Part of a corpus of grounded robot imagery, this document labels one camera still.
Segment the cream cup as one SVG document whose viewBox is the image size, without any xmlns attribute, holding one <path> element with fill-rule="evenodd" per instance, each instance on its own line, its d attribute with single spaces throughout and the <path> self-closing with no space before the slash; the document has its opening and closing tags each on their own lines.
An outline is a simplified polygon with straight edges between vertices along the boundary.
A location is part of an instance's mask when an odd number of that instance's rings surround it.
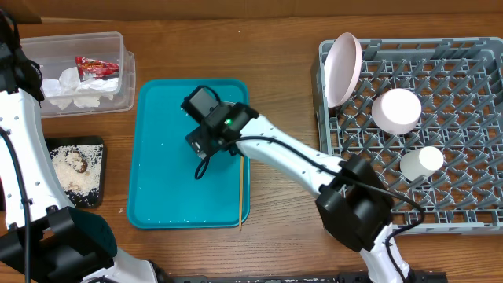
<svg viewBox="0 0 503 283">
<path fill-rule="evenodd" d="M 444 155 L 433 146 L 426 146 L 405 154 L 400 160 L 402 175 L 413 181 L 420 176 L 429 177 L 438 171 L 444 163 Z"/>
</svg>

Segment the white napkin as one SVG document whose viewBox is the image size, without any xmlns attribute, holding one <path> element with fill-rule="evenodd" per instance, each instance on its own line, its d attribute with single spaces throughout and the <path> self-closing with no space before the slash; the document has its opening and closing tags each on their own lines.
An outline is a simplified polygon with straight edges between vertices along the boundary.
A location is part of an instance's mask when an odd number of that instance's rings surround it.
<svg viewBox="0 0 503 283">
<path fill-rule="evenodd" d="M 101 97 L 112 100 L 118 87 L 117 77 L 81 81 L 77 67 L 64 70 L 59 79 L 42 80 L 42 92 L 60 110 L 65 110 L 71 103 L 78 108 L 96 108 Z"/>
</svg>

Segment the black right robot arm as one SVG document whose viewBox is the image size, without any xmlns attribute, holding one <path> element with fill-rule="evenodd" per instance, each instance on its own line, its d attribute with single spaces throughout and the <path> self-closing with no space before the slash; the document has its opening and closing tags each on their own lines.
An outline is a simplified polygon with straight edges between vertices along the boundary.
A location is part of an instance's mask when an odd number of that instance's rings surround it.
<svg viewBox="0 0 503 283">
<path fill-rule="evenodd" d="M 394 240 L 394 197 L 366 160 L 356 155 L 344 160 L 312 149 L 242 103 L 193 106 L 185 102 L 182 109 L 199 124 L 187 137 L 202 158 L 197 179 L 218 151 L 267 164 L 314 197 L 324 228 L 360 254 L 370 281 L 414 281 Z"/>
</svg>

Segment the brown food chunk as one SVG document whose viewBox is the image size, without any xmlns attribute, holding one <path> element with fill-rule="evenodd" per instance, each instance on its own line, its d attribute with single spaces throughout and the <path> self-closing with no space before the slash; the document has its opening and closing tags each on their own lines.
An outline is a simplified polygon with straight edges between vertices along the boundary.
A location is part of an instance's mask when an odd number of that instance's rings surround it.
<svg viewBox="0 0 503 283">
<path fill-rule="evenodd" d="M 78 173 L 86 171 L 88 163 L 79 152 L 72 152 L 72 154 L 68 155 L 68 157 L 70 158 L 70 164 L 75 171 Z"/>
</svg>

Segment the rice food scraps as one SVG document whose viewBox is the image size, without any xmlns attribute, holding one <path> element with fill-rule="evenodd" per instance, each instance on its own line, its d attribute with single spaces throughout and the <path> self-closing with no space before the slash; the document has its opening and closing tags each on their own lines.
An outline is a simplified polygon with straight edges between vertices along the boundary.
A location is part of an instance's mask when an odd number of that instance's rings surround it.
<svg viewBox="0 0 503 283">
<path fill-rule="evenodd" d="M 71 166 L 68 155 L 79 152 L 88 163 L 83 173 Z M 62 145 L 50 150 L 50 158 L 57 178 L 70 201 L 79 208 L 95 208 L 101 203 L 103 155 L 99 145 Z"/>
</svg>

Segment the red snack wrapper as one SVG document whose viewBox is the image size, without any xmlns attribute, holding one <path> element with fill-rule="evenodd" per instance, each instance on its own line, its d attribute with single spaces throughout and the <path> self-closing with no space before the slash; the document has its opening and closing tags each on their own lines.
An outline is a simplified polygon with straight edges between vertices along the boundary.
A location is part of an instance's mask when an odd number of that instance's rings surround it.
<svg viewBox="0 0 503 283">
<path fill-rule="evenodd" d="M 88 57 L 76 57 L 75 64 L 82 82 L 91 79 L 108 79 L 117 76 L 120 70 L 118 64 Z"/>
</svg>

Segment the small white plate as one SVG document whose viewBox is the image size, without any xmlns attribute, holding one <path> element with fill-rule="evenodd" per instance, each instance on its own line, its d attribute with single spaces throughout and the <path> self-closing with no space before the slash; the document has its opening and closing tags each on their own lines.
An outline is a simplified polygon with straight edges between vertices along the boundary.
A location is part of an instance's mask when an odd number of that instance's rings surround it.
<svg viewBox="0 0 503 283">
<path fill-rule="evenodd" d="M 421 103 L 412 91 L 397 88 L 381 94 L 372 106 L 373 122 L 389 134 L 407 134 L 421 114 Z"/>
</svg>

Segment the large pink plate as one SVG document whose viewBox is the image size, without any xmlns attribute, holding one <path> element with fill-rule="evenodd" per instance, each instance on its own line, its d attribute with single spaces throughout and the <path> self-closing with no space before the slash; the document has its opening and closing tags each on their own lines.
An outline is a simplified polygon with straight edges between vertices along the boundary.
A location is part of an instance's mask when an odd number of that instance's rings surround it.
<svg viewBox="0 0 503 283">
<path fill-rule="evenodd" d="M 352 95 L 362 68 L 362 48 L 356 37 L 340 35 L 326 57 L 325 96 L 328 107 L 341 106 Z"/>
</svg>

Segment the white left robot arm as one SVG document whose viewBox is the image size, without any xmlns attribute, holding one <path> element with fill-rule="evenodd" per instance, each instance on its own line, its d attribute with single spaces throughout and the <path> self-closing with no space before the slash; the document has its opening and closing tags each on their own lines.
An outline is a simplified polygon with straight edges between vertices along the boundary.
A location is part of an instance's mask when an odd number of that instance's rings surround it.
<svg viewBox="0 0 503 283">
<path fill-rule="evenodd" d="M 153 262 L 120 249 L 109 224 L 74 207 L 58 182 L 42 133 L 41 75 L 1 45 L 1 182 L 7 234 L 1 261 L 36 282 L 163 282 Z"/>
</svg>

